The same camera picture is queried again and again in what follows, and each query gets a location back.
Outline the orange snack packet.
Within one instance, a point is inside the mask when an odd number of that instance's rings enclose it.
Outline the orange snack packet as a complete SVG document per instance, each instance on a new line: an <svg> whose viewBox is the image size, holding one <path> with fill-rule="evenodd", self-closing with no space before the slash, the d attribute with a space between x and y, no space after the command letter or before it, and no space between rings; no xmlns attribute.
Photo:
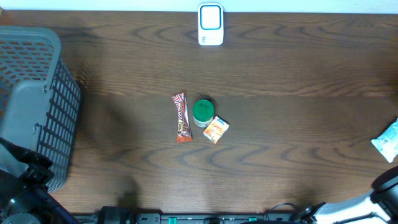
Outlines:
<svg viewBox="0 0 398 224"><path fill-rule="evenodd" d="M203 135L216 144L228 129L229 123L223 118L215 116L213 121L204 130Z"/></svg>

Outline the light blue wipes pack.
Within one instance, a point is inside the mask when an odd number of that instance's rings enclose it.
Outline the light blue wipes pack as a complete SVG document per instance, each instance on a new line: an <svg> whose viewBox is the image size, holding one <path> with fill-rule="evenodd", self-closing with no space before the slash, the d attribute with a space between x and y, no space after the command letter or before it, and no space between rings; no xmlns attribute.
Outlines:
<svg viewBox="0 0 398 224"><path fill-rule="evenodd" d="M392 163L397 156L397 120L392 122L380 136L372 139L371 143L388 163Z"/></svg>

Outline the green lid jar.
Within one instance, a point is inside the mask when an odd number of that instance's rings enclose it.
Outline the green lid jar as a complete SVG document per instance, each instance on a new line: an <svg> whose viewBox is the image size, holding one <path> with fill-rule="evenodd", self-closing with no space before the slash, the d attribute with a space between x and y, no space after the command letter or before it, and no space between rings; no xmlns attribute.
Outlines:
<svg viewBox="0 0 398 224"><path fill-rule="evenodd" d="M213 103L208 100L198 100L193 106L193 119L198 127L207 127L212 122L214 115Z"/></svg>

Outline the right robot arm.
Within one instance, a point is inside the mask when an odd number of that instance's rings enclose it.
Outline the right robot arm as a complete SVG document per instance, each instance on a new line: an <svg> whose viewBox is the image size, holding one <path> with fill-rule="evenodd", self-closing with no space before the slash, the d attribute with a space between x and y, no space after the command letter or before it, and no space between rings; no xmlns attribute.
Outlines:
<svg viewBox="0 0 398 224"><path fill-rule="evenodd" d="M298 223L397 223L397 167L381 174L372 191L338 203L319 203L295 213Z"/></svg>

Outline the red Top chocolate bar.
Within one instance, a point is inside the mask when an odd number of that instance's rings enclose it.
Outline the red Top chocolate bar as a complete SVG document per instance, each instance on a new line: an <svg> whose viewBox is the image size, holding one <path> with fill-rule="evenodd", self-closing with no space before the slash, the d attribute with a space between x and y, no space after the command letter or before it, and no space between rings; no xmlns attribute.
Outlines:
<svg viewBox="0 0 398 224"><path fill-rule="evenodd" d="M192 130L188 118L188 105L186 91L172 95L173 102L177 108L177 143L192 140Z"/></svg>

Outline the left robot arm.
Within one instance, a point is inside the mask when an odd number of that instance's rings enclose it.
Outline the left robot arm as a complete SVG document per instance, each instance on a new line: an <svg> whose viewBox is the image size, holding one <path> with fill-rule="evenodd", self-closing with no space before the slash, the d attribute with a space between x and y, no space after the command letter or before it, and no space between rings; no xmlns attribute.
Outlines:
<svg viewBox="0 0 398 224"><path fill-rule="evenodd" d="M1 223L78 223L49 193L47 182L54 174L52 161L4 138L1 145L28 168L19 177L1 172Z"/></svg>

